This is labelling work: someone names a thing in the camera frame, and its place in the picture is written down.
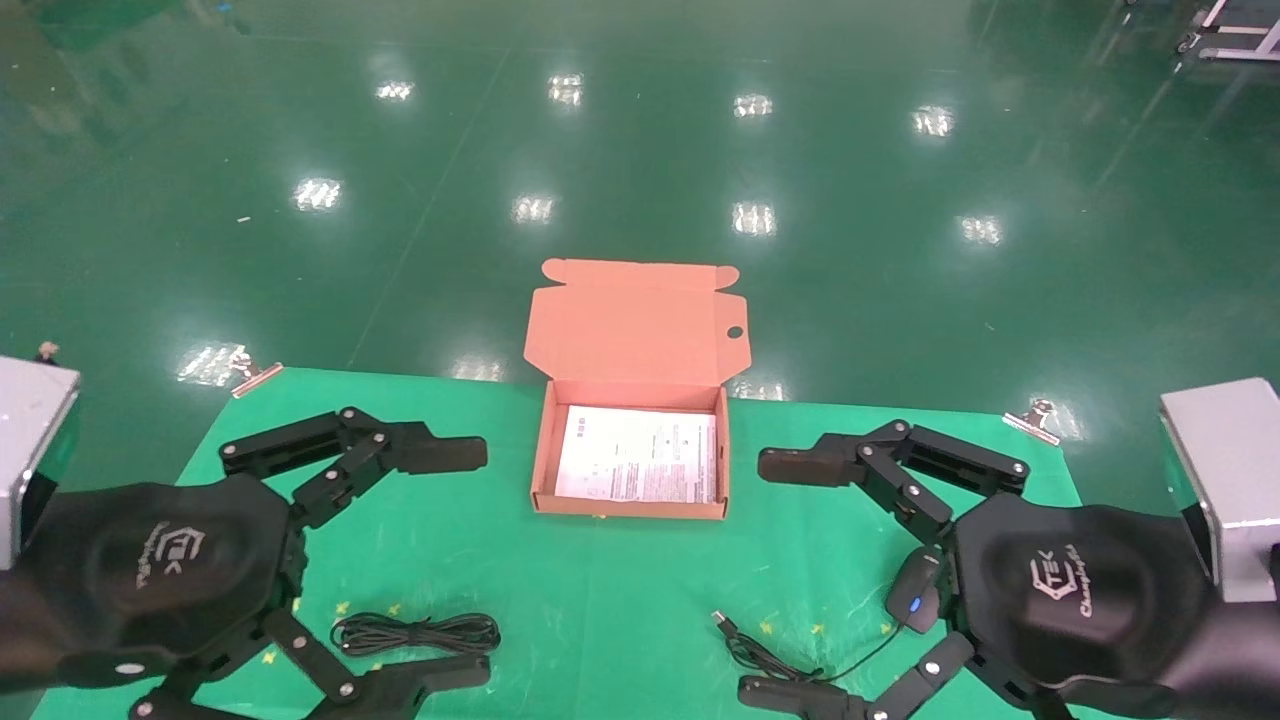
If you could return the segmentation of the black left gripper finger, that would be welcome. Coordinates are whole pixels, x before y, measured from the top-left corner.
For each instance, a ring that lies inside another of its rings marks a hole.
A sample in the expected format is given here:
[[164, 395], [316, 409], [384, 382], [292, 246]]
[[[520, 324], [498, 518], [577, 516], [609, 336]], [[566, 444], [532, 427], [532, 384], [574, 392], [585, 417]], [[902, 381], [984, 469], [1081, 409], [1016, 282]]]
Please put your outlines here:
[[131, 623], [131, 656], [160, 678], [133, 719], [237, 719], [196, 702], [200, 688], [274, 644], [320, 691], [310, 719], [415, 719], [431, 694], [484, 685], [485, 653], [392, 664], [355, 675], [291, 610], [164, 612]]
[[422, 421], [383, 421], [343, 407], [233, 439], [220, 459], [228, 477], [259, 480], [325, 462], [291, 501], [292, 524], [319, 529], [393, 471], [476, 471], [486, 465], [488, 450], [479, 436], [438, 437]]

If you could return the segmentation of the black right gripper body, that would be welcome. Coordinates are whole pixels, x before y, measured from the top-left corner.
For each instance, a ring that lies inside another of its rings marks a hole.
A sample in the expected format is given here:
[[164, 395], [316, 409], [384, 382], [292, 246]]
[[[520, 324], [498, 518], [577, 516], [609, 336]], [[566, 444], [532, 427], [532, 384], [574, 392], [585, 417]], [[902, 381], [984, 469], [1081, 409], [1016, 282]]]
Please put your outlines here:
[[998, 495], [961, 515], [950, 542], [950, 625], [1009, 703], [1277, 717], [1277, 603], [1225, 601], [1181, 520]]

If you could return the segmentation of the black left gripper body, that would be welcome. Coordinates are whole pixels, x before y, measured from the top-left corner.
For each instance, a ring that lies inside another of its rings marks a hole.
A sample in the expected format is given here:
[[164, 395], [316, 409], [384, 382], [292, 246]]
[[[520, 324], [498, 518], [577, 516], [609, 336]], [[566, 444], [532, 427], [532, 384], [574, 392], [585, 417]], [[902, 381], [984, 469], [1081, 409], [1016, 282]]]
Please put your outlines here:
[[223, 678], [265, 646], [306, 562], [288, 502], [248, 477], [58, 492], [3, 573], [3, 693]]

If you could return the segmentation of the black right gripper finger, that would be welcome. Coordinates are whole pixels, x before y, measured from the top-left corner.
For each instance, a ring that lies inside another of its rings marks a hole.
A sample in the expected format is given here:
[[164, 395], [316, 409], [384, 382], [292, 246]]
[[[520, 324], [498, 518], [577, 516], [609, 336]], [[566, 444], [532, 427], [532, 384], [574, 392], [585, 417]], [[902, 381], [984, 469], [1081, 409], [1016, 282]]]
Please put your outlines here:
[[1034, 719], [1065, 719], [1060, 694], [1036, 679], [1027, 661], [1025, 642], [1018, 633], [1000, 641], [980, 641], [952, 632], [902, 674], [879, 698], [865, 700], [832, 685], [771, 678], [742, 676], [739, 700], [755, 708], [792, 714], [800, 719], [910, 719], [966, 666], [1004, 670], [1004, 683], [993, 689], [1019, 700]]
[[1023, 460], [902, 419], [861, 436], [824, 433], [810, 448], [765, 447], [756, 470], [776, 484], [858, 487], [916, 541], [936, 547], [951, 532], [954, 511], [918, 475], [988, 498], [1020, 496], [1030, 474]]

